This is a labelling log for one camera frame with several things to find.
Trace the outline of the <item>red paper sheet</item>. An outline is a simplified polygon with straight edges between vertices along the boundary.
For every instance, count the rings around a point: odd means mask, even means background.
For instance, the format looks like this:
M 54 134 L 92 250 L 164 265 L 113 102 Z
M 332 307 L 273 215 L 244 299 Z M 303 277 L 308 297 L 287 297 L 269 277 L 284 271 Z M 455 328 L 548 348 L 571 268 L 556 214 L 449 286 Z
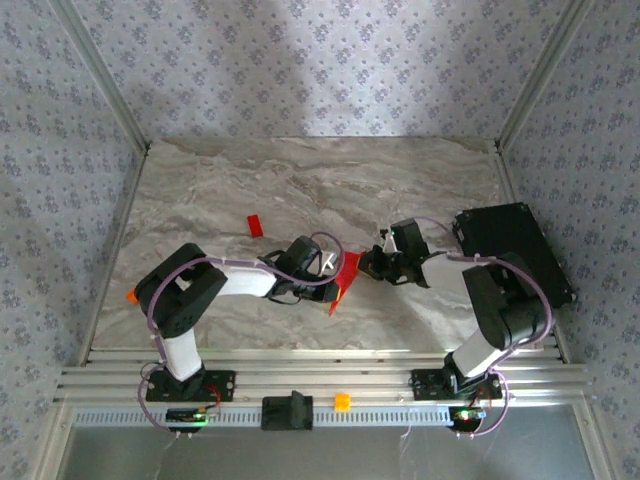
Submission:
M 329 316 L 333 316 L 334 315 L 334 313 L 338 309 L 338 306 L 339 306 L 341 300 L 346 295 L 346 292 L 351 287 L 351 285 L 353 284 L 356 276 L 358 275 L 358 272 L 359 272 L 358 264 L 359 264 L 360 259 L 362 258 L 362 254 L 363 253 L 364 253 L 364 251 L 359 252 L 359 253 L 347 251 L 345 253 L 345 259 L 344 259 L 344 264 L 343 264 L 342 270 L 336 276 L 336 277 L 342 277 L 344 279 L 344 281 L 345 281 L 344 289 L 341 291 L 342 292 L 342 297 L 341 297 L 339 302 L 331 303 L 331 306 L 329 307 L 329 311 L 328 311 L 328 315 Z

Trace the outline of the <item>black flat case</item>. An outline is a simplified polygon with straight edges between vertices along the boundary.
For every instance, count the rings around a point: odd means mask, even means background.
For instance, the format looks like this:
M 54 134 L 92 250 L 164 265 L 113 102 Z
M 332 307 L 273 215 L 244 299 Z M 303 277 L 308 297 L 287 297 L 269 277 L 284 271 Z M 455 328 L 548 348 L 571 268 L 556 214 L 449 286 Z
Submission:
M 527 204 L 464 210 L 454 217 L 452 231 L 467 256 L 518 255 L 553 308 L 574 300 L 574 290 Z

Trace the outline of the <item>right controller board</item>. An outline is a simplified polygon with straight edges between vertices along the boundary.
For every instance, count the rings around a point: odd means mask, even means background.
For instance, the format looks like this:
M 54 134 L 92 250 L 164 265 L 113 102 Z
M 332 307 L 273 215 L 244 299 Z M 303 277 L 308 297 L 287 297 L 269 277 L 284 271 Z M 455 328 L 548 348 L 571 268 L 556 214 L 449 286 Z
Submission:
M 450 407 L 450 430 L 461 434 L 475 434 L 486 418 L 486 411 L 478 407 Z

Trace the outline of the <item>controller board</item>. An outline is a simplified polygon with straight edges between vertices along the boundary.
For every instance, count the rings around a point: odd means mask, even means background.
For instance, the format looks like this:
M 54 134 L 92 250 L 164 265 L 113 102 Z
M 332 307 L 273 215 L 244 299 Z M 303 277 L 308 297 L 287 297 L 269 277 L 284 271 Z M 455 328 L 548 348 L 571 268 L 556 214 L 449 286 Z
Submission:
M 450 407 L 450 430 L 461 434 L 475 434 L 486 418 L 486 411 L 478 407 Z
M 217 416 L 218 412 L 212 407 L 170 408 L 165 414 L 165 422 L 183 427 L 201 428 Z

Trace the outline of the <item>left controller board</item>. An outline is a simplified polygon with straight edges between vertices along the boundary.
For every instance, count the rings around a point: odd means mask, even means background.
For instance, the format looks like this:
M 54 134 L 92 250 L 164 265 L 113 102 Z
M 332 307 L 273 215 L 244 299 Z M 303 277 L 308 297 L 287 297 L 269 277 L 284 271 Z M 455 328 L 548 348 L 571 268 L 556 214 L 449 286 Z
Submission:
M 183 427 L 201 428 L 217 416 L 218 412 L 212 407 L 170 408 L 165 414 L 165 422 Z

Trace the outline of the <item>aluminium rail frame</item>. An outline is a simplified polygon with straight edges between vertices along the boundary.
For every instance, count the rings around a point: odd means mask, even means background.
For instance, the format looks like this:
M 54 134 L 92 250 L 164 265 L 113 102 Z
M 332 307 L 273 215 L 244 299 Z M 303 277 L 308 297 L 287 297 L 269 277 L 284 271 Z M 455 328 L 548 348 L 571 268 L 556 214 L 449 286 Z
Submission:
M 338 393 L 350 395 L 356 406 L 409 403 L 411 371 L 438 368 L 443 359 L 408 350 L 206 349 L 201 357 L 212 370 L 235 371 L 234 402 L 246 406 L 293 390 L 322 406 L 331 405 Z M 63 369 L 54 399 L 76 406 L 131 406 L 140 373 L 153 359 L 150 350 L 93 350 L 85 365 Z M 586 366 L 564 362 L 555 345 L 525 350 L 497 369 L 518 406 L 573 403 L 592 392 Z

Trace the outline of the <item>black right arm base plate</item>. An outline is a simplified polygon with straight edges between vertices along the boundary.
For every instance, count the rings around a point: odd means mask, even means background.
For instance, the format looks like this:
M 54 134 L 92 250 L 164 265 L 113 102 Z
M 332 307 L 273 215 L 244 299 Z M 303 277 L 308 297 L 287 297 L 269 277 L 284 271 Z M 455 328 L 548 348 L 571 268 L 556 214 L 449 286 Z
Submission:
M 411 371 L 409 385 L 416 401 L 503 398 L 501 381 L 496 373 L 485 372 L 475 378 L 459 379 L 445 369 L 415 369 Z

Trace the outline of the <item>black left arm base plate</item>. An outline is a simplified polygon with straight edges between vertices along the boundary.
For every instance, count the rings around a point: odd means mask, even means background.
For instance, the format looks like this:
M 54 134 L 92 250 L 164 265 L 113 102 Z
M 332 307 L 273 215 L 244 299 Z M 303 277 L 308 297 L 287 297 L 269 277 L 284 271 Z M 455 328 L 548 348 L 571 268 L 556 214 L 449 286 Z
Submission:
M 145 399 L 148 402 L 213 403 L 231 402 L 234 397 L 236 372 L 233 370 L 206 370 L 201 368 L 195 375 L 182 382 L 176 380 L 166 369 L 153 372 Z

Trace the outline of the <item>aluminium corner post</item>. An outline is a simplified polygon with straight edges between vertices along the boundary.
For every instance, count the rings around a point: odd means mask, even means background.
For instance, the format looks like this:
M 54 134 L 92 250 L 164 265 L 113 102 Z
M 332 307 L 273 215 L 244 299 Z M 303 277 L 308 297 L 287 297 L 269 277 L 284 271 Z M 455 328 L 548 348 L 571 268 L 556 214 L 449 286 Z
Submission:
M 105 97 L 106 103 L 129 143 L 137 153 L 145 156 L 149 142 L 72 0 L 47 0 L 47 2 L 90 72 L 96 86 Z
M 498 153 L 508 151 L 517 138 L 595 1 L 566 1 L 496 139 Z

